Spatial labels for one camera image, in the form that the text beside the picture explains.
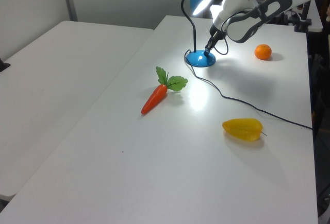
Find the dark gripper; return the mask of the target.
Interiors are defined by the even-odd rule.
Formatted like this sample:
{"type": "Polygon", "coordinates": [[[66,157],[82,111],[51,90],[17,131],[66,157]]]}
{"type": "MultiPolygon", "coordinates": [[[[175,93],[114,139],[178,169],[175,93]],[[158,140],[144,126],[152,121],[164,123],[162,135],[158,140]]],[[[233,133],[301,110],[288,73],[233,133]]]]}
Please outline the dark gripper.
{"type": "Polygon", "coordinates": [[[210,54],[210,51],[215,47],[217,41],[225,38],[225,33],[218,29],[215,25],[211,26],[209,33],[211,37],[205,46],[205,54],[210,54]]]}

